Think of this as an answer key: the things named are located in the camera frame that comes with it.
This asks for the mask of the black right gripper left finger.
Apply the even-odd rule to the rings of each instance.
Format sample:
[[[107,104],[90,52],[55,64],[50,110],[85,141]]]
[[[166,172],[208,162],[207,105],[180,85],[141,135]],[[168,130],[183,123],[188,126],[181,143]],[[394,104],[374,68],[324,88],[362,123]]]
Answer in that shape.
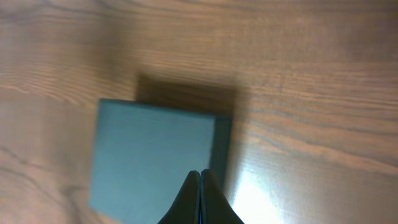
[[[199,224],[200,222],[200,174],[190,171],[173,204],[159,224]]]

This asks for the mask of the black gift box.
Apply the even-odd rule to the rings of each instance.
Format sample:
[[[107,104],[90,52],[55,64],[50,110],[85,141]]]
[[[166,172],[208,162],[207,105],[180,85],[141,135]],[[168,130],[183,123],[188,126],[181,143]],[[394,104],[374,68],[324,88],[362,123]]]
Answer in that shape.
[[[211,169],[223,183],[229,116],[102,99],[90,206],[122,223],[157,223],[188,173]]]

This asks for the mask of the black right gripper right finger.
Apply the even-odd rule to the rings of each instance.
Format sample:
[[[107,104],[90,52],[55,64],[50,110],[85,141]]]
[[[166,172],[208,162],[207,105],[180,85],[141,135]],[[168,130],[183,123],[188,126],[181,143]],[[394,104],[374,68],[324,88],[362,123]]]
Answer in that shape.
[[[244,224],[231,208],[212,170],[201,172],[200,182],[201,223]]]

